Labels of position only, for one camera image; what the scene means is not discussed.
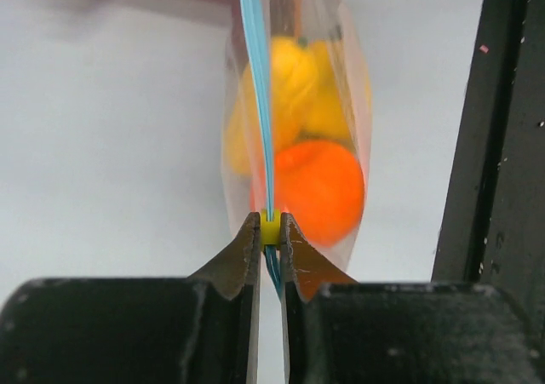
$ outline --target plastic bag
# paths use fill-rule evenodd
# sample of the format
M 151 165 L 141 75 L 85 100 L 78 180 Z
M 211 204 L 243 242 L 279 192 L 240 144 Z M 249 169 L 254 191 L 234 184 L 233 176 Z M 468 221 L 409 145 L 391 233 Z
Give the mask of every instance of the plastic bag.
M 274 206 L 346 270 L 369 178 L 371 93 L 349 11 L 341 0 L 261 0 L 268 37 Z M 229 224 L 266 207 L 262 122 L 240 0 L 227 39 L 222 175 Z

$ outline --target blue zipper strip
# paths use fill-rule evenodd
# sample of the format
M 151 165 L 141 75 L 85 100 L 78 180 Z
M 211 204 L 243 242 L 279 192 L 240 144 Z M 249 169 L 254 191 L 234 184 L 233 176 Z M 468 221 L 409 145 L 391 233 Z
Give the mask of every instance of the blue zipper strip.
M 265 155 L 265 192 L 267 220 L 274 219 L 274 155 L 271 135 L 271 65 L 267 46 L 267 29 L 261 0 L 240 0 L 242 24 L 261 129 L 261 143 Z M 280 296 L 281 283 L 275 246 L 265 247 L 267 270 Z

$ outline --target orange fruit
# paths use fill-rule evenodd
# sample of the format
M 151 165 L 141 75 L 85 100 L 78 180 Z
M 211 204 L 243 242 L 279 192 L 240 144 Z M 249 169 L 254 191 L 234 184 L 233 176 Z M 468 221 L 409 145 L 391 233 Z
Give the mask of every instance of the orange fruit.
M 364 176 L 346 148 L 334 141 L 306 140 L 278 152 L 274 162 L 275 208 L 291 213 L 311 243 L 330 248 L 359 224 Z M 262 205 L 252 187 L 250 208 Z

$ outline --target yellow lemon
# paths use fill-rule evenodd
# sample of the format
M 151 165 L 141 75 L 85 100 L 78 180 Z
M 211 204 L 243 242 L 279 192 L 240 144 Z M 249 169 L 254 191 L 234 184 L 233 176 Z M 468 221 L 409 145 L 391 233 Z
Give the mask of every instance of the yellow lemon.
M 351 140 L 350 129 L 335 86 L 323 88 L 309 109 L 303 125 L 305 133 L 335 140 Z
M 341 55 L 340 42 L 319 39 L 312 42 L 309 46 L 309 49 L 313 53 L 314 58 L 316 59 L 316 66 L 318 67 L 318 73 L 320 75 L 320 83 L 333 83 L 333 81 L 335 80 L 335 71 L 333 69 L 333 62 L 331 61 L 331 54 L 333 56 Z
M 271 40 L 271 131 L 274 151 L 290 146 L 300 134 L 305 114 L 318 93 L 318 68 L 312 52 L 290 37 Z M 238 96 L 224 134 L 231 169 L 250 173 L 250 160 L 261 163 L 261 131 L 250 66 L 239 82 Z

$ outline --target white surface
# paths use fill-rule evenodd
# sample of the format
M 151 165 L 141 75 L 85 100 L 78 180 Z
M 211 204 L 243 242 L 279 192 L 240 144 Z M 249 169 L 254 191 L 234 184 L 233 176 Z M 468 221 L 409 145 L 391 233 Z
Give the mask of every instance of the white surface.
M 349 272 L 430 277 L 481 0 L 346 0 L 374 86 Z M 41 276 L 179 276 L 229 241 L 228 0 L 0 0 L 0 301 Z M 283 380 L 261 292 L 260 383 Z

